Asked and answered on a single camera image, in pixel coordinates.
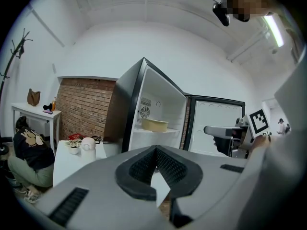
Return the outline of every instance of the handbag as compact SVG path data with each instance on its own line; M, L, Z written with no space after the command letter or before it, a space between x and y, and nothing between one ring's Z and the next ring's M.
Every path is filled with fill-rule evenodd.
M39 99L40 99L40 91L33 92L32 89L29 89L29 93L27 97L28 103L32 106L36 106L39 103Z

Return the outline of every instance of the green pants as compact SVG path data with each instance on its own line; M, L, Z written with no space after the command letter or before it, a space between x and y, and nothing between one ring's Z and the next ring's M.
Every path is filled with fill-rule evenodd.
M30 185L41 187L52 186L53 164L35 171L27 164L25 160L10 156L8 159L8 166L15 179L25 187Z

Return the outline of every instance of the refrigerator shelf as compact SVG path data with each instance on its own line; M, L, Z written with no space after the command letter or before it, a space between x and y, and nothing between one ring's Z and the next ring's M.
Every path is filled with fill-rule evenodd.
M178 130L178 129L167 128L167 131L165 133L176 133L176 132L179 132L179 131L180 130ZM141 127L135 128L133 132L134 133L154 133L154 134L160 133L160 132L152 132L150 130L143 129Z

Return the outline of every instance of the refrigerator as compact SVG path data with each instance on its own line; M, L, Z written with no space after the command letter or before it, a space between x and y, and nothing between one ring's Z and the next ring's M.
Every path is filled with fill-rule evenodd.
M151 145L227 156L203 129L206 125L234 126L244 115L244 102L187 94L142 58L116 81L106 117L104 149L108 157ZM167 131L144 130L143 118L167 121Z

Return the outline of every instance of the fluorescent light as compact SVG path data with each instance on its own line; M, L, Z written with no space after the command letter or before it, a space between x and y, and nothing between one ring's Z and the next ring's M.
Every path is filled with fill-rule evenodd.
M278 47L283 46L283 38L282 38L282 35L280 34L280 31L278 29L278 26L277 26L273 16L272 15L265 16L264 19L266 20L266 22L268 23L271 31L273 32Z

